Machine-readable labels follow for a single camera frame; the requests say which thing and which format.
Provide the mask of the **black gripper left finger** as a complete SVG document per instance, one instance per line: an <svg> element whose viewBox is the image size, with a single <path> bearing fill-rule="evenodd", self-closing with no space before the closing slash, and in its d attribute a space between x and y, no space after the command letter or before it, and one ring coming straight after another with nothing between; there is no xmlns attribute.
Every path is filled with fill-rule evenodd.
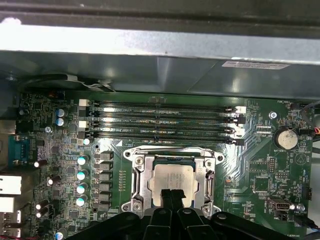
<svg viewBox="0 0 320 240"><path fill-rule="evenodd" d="M161 191L161 207L152 215L140 218L133 212L123 212L92 225L70 237L69 240L169 240L172 225L171 190Z"/></svg>

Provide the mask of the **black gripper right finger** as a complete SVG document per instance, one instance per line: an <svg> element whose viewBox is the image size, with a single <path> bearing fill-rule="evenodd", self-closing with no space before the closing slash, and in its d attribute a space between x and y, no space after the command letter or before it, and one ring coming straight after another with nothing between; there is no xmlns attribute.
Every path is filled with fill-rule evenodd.
<svg viewBox="0 0 320 240"><path fill-rule="evenodd" d="M291 237L257 223L220 211L209 219L196 210L184 207L184 191L172 191L172 206L175 210L186 240L290 240Z"/></svg>

